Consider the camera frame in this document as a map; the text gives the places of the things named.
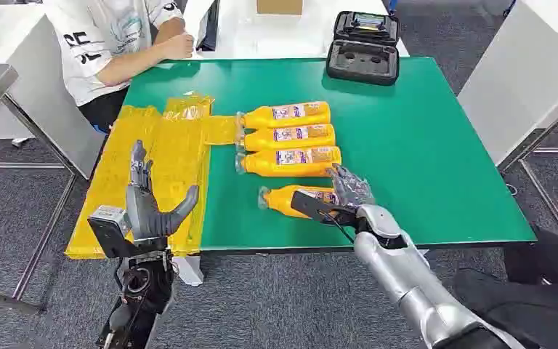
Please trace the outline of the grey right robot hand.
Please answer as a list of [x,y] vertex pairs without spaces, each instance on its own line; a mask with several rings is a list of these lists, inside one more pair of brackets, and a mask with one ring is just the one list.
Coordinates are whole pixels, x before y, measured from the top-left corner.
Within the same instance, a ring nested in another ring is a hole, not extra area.
[[355,217],[366,217],[369,220],[376,218],[375,198],[367,180],[337,163],[327,168],[326,173],[330,176],[339,198],[341,213],[350,213]]

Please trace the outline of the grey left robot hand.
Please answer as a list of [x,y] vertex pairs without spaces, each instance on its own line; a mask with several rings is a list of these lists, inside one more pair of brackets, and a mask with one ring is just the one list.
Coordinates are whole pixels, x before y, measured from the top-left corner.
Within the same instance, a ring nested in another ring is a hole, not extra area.
[[126,212],[136,242],[167,238],[176,233],[199,199],[199,186],[192,185],[174,209],[160,211],[152,190],[153,162],[146,161],[145,156],[143,141],[137,140],[131,152],[130,179],[126,187]]

